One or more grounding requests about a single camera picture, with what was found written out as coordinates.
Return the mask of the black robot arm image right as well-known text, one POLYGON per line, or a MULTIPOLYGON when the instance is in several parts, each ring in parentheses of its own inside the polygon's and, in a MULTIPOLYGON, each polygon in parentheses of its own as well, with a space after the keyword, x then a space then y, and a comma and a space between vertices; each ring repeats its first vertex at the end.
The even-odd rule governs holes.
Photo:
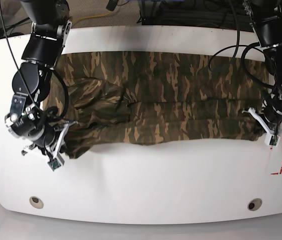
POLYGON ((282 122, 282 12, 278 0, 245 0, 243 7, 250 17, 250 25, 258 41, 249 44, 242 52, 241 67, 244 73, 259 86, 270 89, 265 96, 263 115, 267 122, 282 122), (267 71, 274 84, 266 84, 252 75, 245 64, 250 49, 261 47, 267 71))

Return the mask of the black robot arm image left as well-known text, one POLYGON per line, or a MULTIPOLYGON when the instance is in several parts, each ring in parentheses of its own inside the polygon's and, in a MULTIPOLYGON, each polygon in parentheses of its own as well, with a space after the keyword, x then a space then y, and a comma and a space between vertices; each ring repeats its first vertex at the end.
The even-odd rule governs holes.
POLYGON ((8 129, 16 137, 32 141, 43 155, 51 157, 58 140, 58 125, 69 108, 68 89, 55 71, 72 27, 70 8, 66 0, 22 0, 21 6, 32 21, 31 34, 12 79, 14 95, 6 120, 8 129), (51 77, 55 76, 64 92, 62 111, 57 106, 43 110, 40 103, 49 95, 51 77))

